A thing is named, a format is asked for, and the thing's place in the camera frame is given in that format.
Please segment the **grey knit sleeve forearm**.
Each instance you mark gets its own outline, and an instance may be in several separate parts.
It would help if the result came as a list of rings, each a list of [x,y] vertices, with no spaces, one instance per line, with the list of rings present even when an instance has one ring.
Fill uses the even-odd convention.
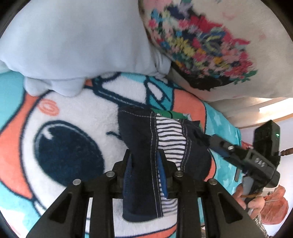
[[[267,234],[267,231],[266,229],[264,228],[263,226],[263,223],[262,223],[262,219],[261,219],[261,215],[257,215],[253,221],[256,223],[256,225],[259,227],[259,229],[263,232],[263,235],[265,236],[265,238],[269,238],[269,235]]]

